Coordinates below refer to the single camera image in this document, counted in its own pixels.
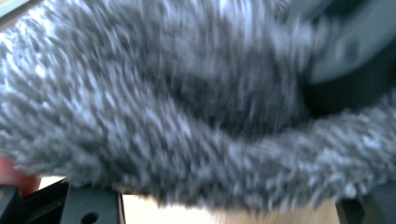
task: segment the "black plastic part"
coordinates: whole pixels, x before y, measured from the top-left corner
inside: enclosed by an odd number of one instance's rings
[[[24,205],[28,211],[25,223],[59,223],[68,188],[64,179],[25,197]]]
[[[69,188],[61,224],[125,223],[122,195],[106,189]]]
[[[370,194],[336,205],[341,224],[396,224],[396,182],[388,182]]]
[[[394,83],[396,41],[350,74],[304,88],[306,104],[317,116],[373,105]]]
[[[109,189],[69,186],[64,179],[22,198],[0,186],[0,224],[123,224],[122,195]]]
[[[0,186],[0,224],[22,223],[24,213],[19,190],[13,186]]]
[[[289,22],[333,15],[341,24],[305,74],[305,101],[314,114],[360,109],[389,90],[396,62],[396,1],[296,0],[291,8]]]

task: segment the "hand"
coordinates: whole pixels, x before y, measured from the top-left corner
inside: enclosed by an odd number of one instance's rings
[[[21,191],[21,195],[28,195],[40,186],[41,179],[36,175],[26,175],[14,169],[14,165],[0,158],[0,185],[16,186]]]

